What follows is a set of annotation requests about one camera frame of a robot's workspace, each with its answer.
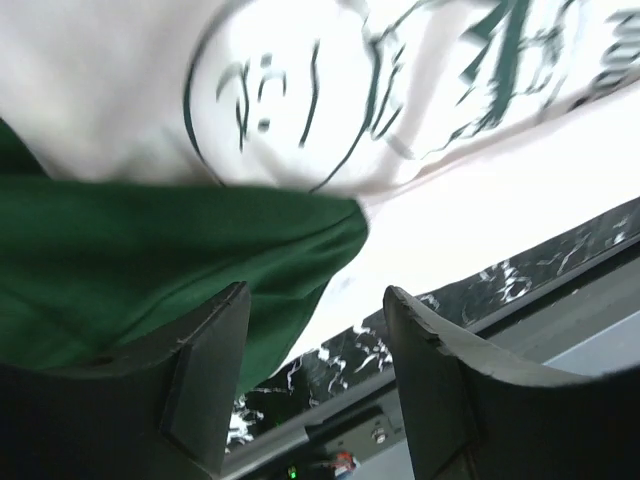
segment cartoon face print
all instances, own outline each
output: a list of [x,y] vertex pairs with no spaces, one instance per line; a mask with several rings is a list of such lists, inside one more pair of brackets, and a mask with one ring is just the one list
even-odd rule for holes
[[375,177],[370,159],[402,116],[403,69],[419,43],[407,38],[421,38],[419,11],[433,2],[232,2],[188,72],[194,149],[222,184],[316,191],[341,172]]

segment gray panel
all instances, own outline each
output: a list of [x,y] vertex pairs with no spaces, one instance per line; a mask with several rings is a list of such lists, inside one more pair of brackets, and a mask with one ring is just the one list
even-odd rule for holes
[[489,340],[526,359],[546,363],[639,310],[640,259],[636,259]]
[[373,457],[353,474],[352,480],[414,480],[409,446],[403,440]]
[[546,365],[581,375],[601,375],[640,363],[640,312],[625,318]]

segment marble countertop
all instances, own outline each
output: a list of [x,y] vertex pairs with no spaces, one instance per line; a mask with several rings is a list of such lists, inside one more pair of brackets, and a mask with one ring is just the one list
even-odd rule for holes
[[[469,327],[639,233],[640,199],[636,199],[419,298],[442,317]],[[228,449],[245,445],[390,368],[393,360],[388,344],[379,311],[298,357],[236,402]]]

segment green fabric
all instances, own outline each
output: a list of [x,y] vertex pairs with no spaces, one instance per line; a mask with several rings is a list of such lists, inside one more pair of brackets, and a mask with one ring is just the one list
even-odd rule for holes
[[40,164],[1,118],[0,156],[0,175],[44,175]]
[[[0,165],[18,164],[18,150],[0,152]],[[252,308],[239,393],[278,367],[367,235],[352,200],[30,175],[0,175],[0,225],[0,361],[83,361],[244,280]]]

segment white t-shirt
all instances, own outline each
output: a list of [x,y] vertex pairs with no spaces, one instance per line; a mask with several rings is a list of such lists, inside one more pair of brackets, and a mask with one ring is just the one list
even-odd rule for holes
[[[599,100],[639,76],[640,0],[0,6],[0,116],[52,177],[363,202],[371,238],[291,355],[377,310],[384,284],[437,288],[640,194],[624,118],[640,94]],[[592,195],[605,179],[618,187]],[[503,207],[524,216],[487,237],[495,202],[523,189],[556,203]],[[464,222],[488,243],[461,256]],[[405,260],[389,260],[398,245]]]
[[51,176],[349,196],[631,82],[640,25],[640,0],[0,5],[0,114]]

